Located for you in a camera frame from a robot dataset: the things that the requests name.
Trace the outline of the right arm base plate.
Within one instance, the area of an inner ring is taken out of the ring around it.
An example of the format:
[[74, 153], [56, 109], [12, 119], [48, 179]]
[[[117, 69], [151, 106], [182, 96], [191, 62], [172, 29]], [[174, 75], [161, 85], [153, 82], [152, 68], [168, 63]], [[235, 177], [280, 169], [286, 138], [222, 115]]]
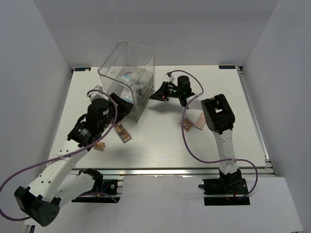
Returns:
[[246, 180], [225, 188], [220, 179], [204, 179], [198, 185], [204, 194], [205, 206], [247, 206], [250, 205], [249, 197], [242, 196], [248, 193]]

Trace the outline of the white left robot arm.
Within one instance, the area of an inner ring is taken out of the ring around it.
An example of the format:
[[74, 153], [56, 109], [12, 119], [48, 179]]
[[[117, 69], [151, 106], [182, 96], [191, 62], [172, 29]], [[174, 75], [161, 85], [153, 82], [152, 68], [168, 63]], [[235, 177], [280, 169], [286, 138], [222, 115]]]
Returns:
[[89, 93], [90, 105], [69, 132], [55, 159], [27, 187], [18, 187], [14, 196], [19, 208], [42, 227], [51, 224], [60, 209], [81, 194], [97, 194], [103, 175], [95, 169], [81, 170], [69, 184], [63, 180], [75, 165], [101, 141], [113, 126], [127, 116], [134, 105], [112, 93]]

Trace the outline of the pink makeup box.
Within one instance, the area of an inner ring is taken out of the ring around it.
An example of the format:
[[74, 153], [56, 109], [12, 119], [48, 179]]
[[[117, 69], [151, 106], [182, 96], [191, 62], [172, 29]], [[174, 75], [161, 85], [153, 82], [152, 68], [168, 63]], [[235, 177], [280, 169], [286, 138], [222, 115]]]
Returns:
[[201, 112], [194, 126], [199, 130], [203, 130], [205, 125], [206, 125], [205, 116], [204, 113]]

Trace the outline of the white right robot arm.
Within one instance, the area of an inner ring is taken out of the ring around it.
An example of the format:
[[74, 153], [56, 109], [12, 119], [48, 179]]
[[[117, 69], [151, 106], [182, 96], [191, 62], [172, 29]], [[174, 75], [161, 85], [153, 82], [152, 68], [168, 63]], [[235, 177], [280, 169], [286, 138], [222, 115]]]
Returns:
[[157, 101], [168, 101], [170, 98], [178, 99], [184, 107], [182, 120], [185, 118], [187, 109], [203, 111], [204, 121], [216, 140], [218, 160], [203, 161], [191, 153], [191, 156], [201, 163], [219, 163], [218, 181], [208, 183], [212, 194], [229, 194], [236, 191], [242, 182], [242, 174], [236, 162], [233, 146], [235, 116], [225, 95], [218, 94], [203, 99], [201, 94], [192, 91], [189, 77], [182, 75], [177, 78], [177, 84], [163, 82], [161, 87], [150, 96], [150, 99]]

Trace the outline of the long square-pan eyeshadow palette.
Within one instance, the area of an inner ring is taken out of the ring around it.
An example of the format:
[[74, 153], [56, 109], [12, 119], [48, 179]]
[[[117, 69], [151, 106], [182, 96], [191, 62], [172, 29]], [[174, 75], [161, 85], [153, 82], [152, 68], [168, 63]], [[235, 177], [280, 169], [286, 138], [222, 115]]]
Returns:
[[132, 139], [130, 133], [124, 128], [121, 122], [114, 125], [114, 130], [123, 143]]

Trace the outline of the smoked acrylic drawer organizer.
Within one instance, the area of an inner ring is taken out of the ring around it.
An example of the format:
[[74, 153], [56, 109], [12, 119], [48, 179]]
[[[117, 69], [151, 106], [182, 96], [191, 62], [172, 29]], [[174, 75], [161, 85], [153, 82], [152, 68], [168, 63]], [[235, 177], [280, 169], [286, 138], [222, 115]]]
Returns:
[[154, 90], [154, 74], [140, 67], [123, 67], [116, 77], [117, 86], [114, 90], [114, 93], [116, 93], [119, 97], [124, 87], [130, 87], [130, 85], [126, 85], [121, 82], [121, 76], [123, 76], [126, 72], [137, 72], [142, 75], [140, 81], [137, 83], [137, 85], [140, 85], [141, 87], [141, 91], [138, 95], [138, 101], [137, 103], [133, 104], [134, 107], [132, 108], [130, 114], [127, 116], [128, 119], [137, 122], [139, 121], [139, 118], [149, 101], [149, 96]]

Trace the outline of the white cotton pad pack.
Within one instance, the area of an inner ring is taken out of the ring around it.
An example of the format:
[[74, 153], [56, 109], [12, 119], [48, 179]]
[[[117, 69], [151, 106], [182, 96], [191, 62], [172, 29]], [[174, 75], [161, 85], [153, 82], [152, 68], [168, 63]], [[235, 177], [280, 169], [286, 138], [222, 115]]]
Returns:
[[140, 85], [131, 85], [130, 87], [124, 87], [120, 94], [120, 98], [123, 99], [124, 101], [127, 101], [129, 103], [137, 103], [138, 101], [138, 95], [141, 91]]
[[134, 85], [137, 84], [142, 75], [137, 72], [126, 72], [123, 76], [121, 76], [121, 82], [126, 85]]

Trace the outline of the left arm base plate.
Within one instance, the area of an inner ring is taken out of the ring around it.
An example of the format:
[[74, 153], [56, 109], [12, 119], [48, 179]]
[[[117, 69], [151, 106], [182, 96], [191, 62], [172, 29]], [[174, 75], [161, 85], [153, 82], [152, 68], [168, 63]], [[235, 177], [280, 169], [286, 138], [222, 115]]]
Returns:
[[92, 189], [80, 194], [78, 197], [73, 199], [73, 203], [118, 203], [121, 193], [119, 188], [121, 187], [121, 180], [106, 178], [99, 171], [88, 168], [79, 170], [76, 177], [87, 174], [90, 175], [94, 181]]

